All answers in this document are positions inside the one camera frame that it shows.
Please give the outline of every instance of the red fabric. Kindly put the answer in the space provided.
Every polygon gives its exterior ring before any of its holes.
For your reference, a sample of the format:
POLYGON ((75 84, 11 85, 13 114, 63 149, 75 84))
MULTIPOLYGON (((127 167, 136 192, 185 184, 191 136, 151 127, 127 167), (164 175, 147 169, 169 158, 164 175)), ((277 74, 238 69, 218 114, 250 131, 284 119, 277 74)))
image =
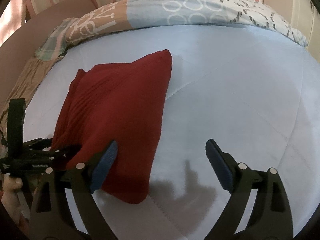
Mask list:
POLYGON ((102 189, 128 203, 144 200, 171 66, 171 54, 163 50, 130 64, 96 65, 87 73, 79 69, 52 140, 53 149, 82 146, 66 168, 86 162, 116 140, 118 155, 102 189))

